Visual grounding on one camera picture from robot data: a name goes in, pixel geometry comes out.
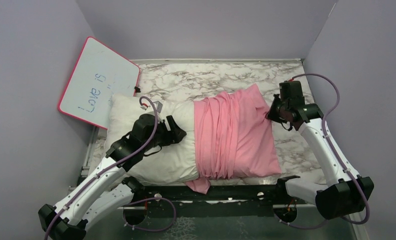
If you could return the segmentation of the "white pillow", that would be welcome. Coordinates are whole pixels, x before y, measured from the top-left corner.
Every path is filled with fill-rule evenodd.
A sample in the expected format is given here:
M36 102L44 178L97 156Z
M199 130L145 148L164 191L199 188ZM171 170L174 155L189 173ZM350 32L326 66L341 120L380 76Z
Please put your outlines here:
M132 130L134 122L142 114L154 114L147 100L145 106L135 96L115 94L109 113L104 150ZM199 177L195 157L194 103L193 101L173 101L153 99L160 120L172 116L176 124L186 132L180 143L155 147L147 151L147 156L127 173L143 184L171 185L195 180Z

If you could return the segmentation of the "pink floral pillowcase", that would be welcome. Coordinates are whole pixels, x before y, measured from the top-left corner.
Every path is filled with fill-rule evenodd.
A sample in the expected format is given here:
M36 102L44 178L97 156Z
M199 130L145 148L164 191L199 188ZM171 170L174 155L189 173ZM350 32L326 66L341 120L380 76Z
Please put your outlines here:
M199 177L185 184L206 194L211 180L281 174L270 107L257 84L194 102L195 163Z

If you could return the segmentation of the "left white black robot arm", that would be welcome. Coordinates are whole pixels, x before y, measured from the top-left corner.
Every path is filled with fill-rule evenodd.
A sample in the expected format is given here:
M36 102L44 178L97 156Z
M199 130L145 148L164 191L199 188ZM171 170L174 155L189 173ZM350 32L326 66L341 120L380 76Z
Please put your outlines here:
M44 238L82 240L87 227L104 212L141 203L145 186L132 176L124 178L112 192L104 192L146 157L148 150L178 144L186 135L171 115L159 121L152 114L142 114L131 131L111 144L99 165L78 187L55 205L44 204L39 209Z

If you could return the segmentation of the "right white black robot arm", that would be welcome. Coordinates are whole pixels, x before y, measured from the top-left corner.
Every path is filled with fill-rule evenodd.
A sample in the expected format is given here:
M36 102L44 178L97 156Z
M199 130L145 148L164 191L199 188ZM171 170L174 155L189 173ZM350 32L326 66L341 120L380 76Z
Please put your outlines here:
M305 102L299 81L284 81L279 90L266 118L282 125L289 123L287 131L300 133L315 155L326 184L309 182L297 175L283 177L277 180L275 199L282 204L293 198L304 200L316 206L326 220L366 210L374 183L370 177L362 177L344 156L321 109Z

